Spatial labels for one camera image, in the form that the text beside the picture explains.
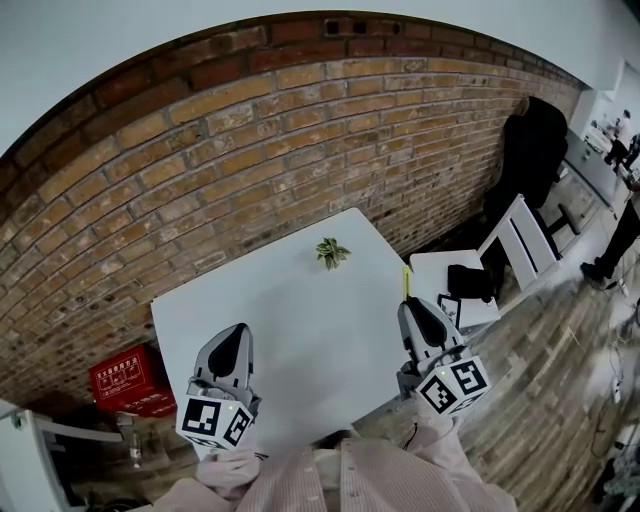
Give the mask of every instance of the sleeve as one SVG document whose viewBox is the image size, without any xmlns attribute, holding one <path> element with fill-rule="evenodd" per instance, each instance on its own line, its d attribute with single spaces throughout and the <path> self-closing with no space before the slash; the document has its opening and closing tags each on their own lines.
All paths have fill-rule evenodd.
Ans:
<svg viewBox="0 0 640 512">
<path fill-rule="evenodd" d="M 424 400 L 416 398 L 418 430 L 407 450 L 449 473 L 473 512 L 517 512 L 511 495 L 485 484 L 471 467 L 458 438 L 459 421 L 441 417 Z"/>
<path fill-rule="evenodd" d="M 195 479 L 178 480 L 153 506 L 154 512 L 231 512 L 260 472 L 249 429 L 235 451 L 213 451 L 198 464 Z"/>
<path fill-rule="evenodd" d="M 458 439 L 458 428 L 448 417 L 441 417 L 424 400 L 415 399 L 418 429 L 407 451 L 446 470 L 452 478 L 482 482 L 471 467 Z"/>
<path fill-rule="evenodd" d="M 171 490 L 153 505 L 153 512 L 231 512 L 224 498 L 193 478 L 178 480 Z"/>
<path fill-rule="evenodd" d="M 254 427 L 247 430 L 236 450 L 217 450 L 207 455 L 198 464 L 196 480 L 219 496 L 235 501 L 244 496 L 259 472 Z"/>
</svg>

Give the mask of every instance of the striped shirt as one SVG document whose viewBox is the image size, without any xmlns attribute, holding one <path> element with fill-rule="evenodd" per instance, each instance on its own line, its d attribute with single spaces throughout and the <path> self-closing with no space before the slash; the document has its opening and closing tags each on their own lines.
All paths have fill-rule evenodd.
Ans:
<svg viewBox="0 0 640 512">
<path fill-rule="evenodd" d="M 419 427 L 406 451 L 383 440 L 340 445 L 343 512 L 514 512 L 514 499 L 485 484 L 470 466 L 449 419 L 420 401 Z M 326 478 L 311 447 L 260 462 L 245 447 L 202 461 L 196 479 L 182 479 L 148 510 L 155 512 L 327 512 Z"/>
</svg>

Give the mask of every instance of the yellow pen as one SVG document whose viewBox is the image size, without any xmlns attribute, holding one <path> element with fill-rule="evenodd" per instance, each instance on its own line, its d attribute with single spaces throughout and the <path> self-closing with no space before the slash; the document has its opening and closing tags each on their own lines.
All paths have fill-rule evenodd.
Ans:
<svg viewBox="0 0 640 512">
<path fill-rule="evenodd" d="M 402 267 L 402 289 L 404 292 L 404 300 L 409 299 L 410 289 L 409 289 L 409 267 L 407 265 Z"/>
</svg>

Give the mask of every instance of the red box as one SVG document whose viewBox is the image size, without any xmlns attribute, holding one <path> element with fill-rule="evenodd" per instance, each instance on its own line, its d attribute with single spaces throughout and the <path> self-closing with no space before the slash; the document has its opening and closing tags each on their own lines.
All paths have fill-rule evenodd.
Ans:
<svg viewBox="0 0 640 512">
<path fill-rule="evenodd" d="M 176 401 L 160 354 L 139 345 L 89 369 L 98 409 L 162 417 L 176 410 Z"/>
</svg>

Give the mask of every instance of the black bag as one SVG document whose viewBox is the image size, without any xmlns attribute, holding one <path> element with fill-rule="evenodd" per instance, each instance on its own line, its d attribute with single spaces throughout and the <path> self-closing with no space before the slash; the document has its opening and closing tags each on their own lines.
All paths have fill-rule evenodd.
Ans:
<svg viewBox="0 0 640 512">
<path fill-rule="evenodd" d="M 487 304 L 493 297 L 493 283 L 488 270 L 449 265 L 449 294 L 454 299 L 482 299 Z"/>
</svg>

